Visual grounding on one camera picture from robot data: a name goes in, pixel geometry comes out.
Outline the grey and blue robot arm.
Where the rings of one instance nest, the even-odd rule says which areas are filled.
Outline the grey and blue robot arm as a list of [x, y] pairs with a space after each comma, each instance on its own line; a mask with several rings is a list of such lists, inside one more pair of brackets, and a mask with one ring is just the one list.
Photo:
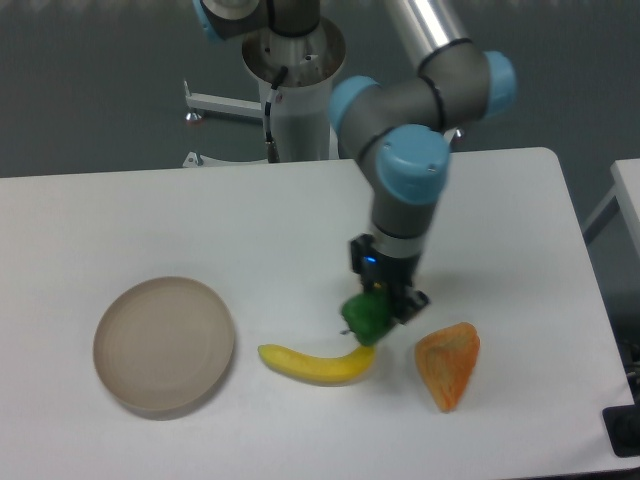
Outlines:
[[428, 305], [414, 273], [447, 179], [446, 133], [497, 115], [516, 96], [501, 53], [469, 38], [447, 1], [389, 1], [386, 10], [412, 63], [411, 78], [384, 87], [365, 76], [337, 81], [346, 43], [317, 1], [197, 1], [206, 35], [243, 41], [261, 85], [258, 117], [272, 163], [318, 160], [331, 140], [373, 190], [370, 229], [350, 244], [380, 323], [402, 324]]

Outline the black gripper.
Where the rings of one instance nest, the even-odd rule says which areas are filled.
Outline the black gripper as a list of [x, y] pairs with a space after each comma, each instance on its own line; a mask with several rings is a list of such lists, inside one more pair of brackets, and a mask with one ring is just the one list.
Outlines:
[[429, 305], [429, 297], [413, 283], [424, 246], [424, 234], [401, 238], [364, 233], [349, 243], [352, 271], [365, 291], [375, 283], [388, 288], [392, 319], [397, 324], [408, 323]]

